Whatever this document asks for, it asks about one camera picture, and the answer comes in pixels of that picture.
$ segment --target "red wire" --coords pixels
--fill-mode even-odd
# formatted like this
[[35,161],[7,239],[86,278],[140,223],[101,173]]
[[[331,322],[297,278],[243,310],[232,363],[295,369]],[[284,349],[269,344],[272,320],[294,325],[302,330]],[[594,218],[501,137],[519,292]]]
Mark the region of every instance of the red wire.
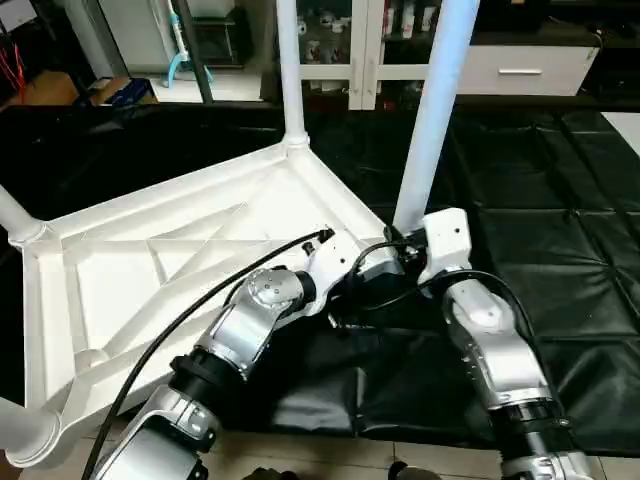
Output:
[[7,78],[7,80],[9,80],[9,83],[11,84],[11,88],[13,88],[14,90],[19,90],[20,81],[18,80],[18,77],[16,77],[16,75],[11,70],[11,67],[9,67],[9,64],[7,63],[7,53],[1,49],[0,49],[0,68],[2,68],[2,73],[4,73],[4,76]]
[[16,67],[18,68],[18,83],[20,84],[20,103],[24,103],[24,91],[27,84],[24,81],[24,72],[22,71],[22,59],[20,58],[20,51],[18,45],[13,46],[16,53]]
[[2,69],[2,73],[4,74],[5,78],[9,82],[9,84],[11,85],[11,88],[13,88],[14,90],[18,90],[18,86],[16,86],[16,82],[15,82],[15,80],[13,78],[13,74],[12,74],[11,70],[8,69],[8,68],[9,67],[6,64],[3,56],[0,55],[0,69]]

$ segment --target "white frame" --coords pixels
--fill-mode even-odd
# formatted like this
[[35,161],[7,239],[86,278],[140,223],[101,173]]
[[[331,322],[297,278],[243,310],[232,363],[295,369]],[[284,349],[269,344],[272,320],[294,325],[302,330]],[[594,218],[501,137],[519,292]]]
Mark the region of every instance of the white frame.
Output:
[[[444,1],[433,68],[425,82],[428,88],[418,109],[394,218],[402,232],[420,228],[479,2]],[[0,428],[0,449],[14,465],[55,462],[56,453],[66,452],[97,426],[150,339],[232,271],[327,224],[351,234],[362,247],[381,239],[382,222],[309,148],[296,3],[277,0],[277,5],[286,127],[282,142],[50,222],[31,217],[0,188],[0,225],[21,250],[24,269],[25,383],[31,410],[0,401],[0,427],[5,427]],[[208,233],[212,224],[213,234]],[[204,243],[189,250],[186,260],[176,266],[175,254],[182,250],[174,247],[184,246],[185,232],[191,242],[191,235],[202,235],[203,227],[205,236],[193,238]],[[157,250],[151,254],[151,241],[171,242],[172,274]],[[222,243],[231,250],[230,256],[212,260],[211,256],[220,256]],[[82,278],[80,262],[96,247],[103,256],[82,266]],[[128,256],[120,258],[122,252]],[[301,249],[291,253],[286,259],[279,257],[278,263],[304,268]],[[371,259],[369,266],[388,260],[383,254]],[[125,267],[121,271],[116,264]],[[105,278],[111,283],[105,285]],[[149,281],[153,288],[141,292],[139,286],[148,286]],[[116,291],[119,302],[112,298]],[[109,322],[88,323],[84,304],[88,298],[100,307],[93,311],[101,316],[103,309],[110,314],[113,308],[117,314],[116,306],[127,302],[135,308],[132,316],[110,317],[120,322],[113,330]],[[192,348],[220,302],[207,304],[160,347],[134,383],[123,410],[144,401],[167,378],[171,358]],[[113,332],[105,335],[105,327]],[[91,336],[92,330],[98,331],[97,337]]]

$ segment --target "glass cabinet door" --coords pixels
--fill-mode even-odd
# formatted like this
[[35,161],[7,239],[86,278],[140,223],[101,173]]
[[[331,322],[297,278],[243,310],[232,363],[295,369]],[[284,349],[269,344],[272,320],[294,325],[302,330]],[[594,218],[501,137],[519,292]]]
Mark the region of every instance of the glass cabinet door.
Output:
[[362,108],[368,0],[297,0],[297,9],[305,102]]
[[417,106],[440,4],[441,0],[369,0],[364,110]]

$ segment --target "black padded surface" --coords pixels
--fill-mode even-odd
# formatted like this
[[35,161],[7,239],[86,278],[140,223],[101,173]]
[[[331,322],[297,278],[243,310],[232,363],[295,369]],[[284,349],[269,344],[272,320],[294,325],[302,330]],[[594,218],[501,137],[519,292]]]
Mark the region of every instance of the black padded surface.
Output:
[[[307,127],[319,157],[390,221],[413,120],[350,112],[310,115]],[[278,112],[164,106],[12,109],[0,115],[0,127],[13,139],[18,167],[45,173],[31,188],[14,171],[2,183],[42,218],[282,135]],[[444,206],[467,210],[474,265],[501,275],[527,307],[581,446],[640,454],[636,154],[597,113],[458,112],[429,208]],[[1,342],[10,380],[0,393],[20,400],[20,265],[9,249],[4,259]],[[381,277],[373,287],[396,283]],[[362,327],[348,331],[316,318],[278,332],[251,382],[260,394],[250,399],[263,401],[252,402],[235,426],[491,446],[487,417],[437,305],[415,297],[358,320]]]

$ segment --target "floor tile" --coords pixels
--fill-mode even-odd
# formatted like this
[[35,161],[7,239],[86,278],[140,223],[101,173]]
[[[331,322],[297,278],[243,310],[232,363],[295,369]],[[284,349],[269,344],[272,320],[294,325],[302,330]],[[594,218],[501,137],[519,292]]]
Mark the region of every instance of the floor tile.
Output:
[[75,480],[82,476],[85,463],[93,447],[93,441],[81,439],[71,455],[58,467],[47,470],[30,468],[20,475],[20,480]]
[[339,465],[387,468],[393,463],[393,443],[366,439],[308,435],[224,432],[214,453],[290,458]]
[[607,480],[640,480],[640,458],[600,457]]
[[209,478],[221,480],[241,480],[258,467],[273,468],[279,472],[289,470],[295,472],[300,480],[387,479],[387,470],[383,468],[344,466],[295,459],[209,454],[203,457],[203,463],[209,469]]
[[438,474],[500,478],[500,454],[494,450],[396,442],[396,458]]
[[598,457],[587,457],[591,466],[591,475],[595,480],[607,480]]

